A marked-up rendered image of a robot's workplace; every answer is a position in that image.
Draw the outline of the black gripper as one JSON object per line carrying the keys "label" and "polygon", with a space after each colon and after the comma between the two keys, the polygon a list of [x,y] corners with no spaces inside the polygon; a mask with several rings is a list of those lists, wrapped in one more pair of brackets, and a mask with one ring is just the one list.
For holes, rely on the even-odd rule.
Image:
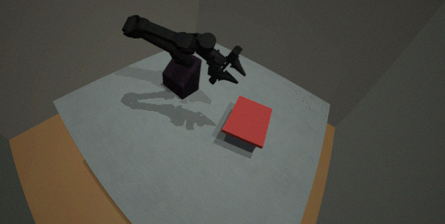
{"label": "black gripper", "polygon": [[[217,79],[218,81],[220,80],[228,80],[232,83],[236,83],[238,84],[238,81],[227,71],[225,70],[225,72],[223,71],[230,63],[232,64],[230,67],[235,68],[237,71],[239,71],[242,75],[246,76],[246,73],[244,71],[244,69],[241,66],[240,60],[239,60],[239,54],[241,53],[242,48],[240,46],[235,46],[235,48],[232,50],[231,53],[229,53],[228,56],[224,57],[221,53],[220,50],[213,50],[212,53],[209,54],[209,56],[206,58],[205,61],[211,61],[211,55],[215,55],[215,56],[219,56],[221,58],[224,59],[224,62],[222,63],[221,67],[222,67],[222,71],[221,73],[219,73],[217,75],[216,78],[214,77],[210,77],[209,82],[213,85]],[[226,64],[225,64],[226,63]]]}

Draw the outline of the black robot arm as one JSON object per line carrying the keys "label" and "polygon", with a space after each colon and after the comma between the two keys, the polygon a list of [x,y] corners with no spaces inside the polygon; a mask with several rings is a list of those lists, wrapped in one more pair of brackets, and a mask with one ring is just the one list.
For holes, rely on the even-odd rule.
{"label": "black robot arm", "polygon": [[[206,60],[216,44],[216,38],[212,33],[177,33],[138,15],[128,17],[122,31],[127,37],[142,38],[164,49],[175,59],[175,64],[183,65],[187,70],[196,62],[189,54],[196,52]],[[216,78],[222,71],[221,65],[224,59],[213,54],[211,58],[210,62],[206,62],[209,65],[207,74]]]}

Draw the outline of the red box lid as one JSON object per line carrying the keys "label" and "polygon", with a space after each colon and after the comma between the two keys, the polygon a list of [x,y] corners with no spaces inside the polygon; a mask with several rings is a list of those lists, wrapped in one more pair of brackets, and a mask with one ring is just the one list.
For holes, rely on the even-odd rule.
{"label": "red box lid", "polygon": [[222,132],[263,148],[272,109],[239,96]]}

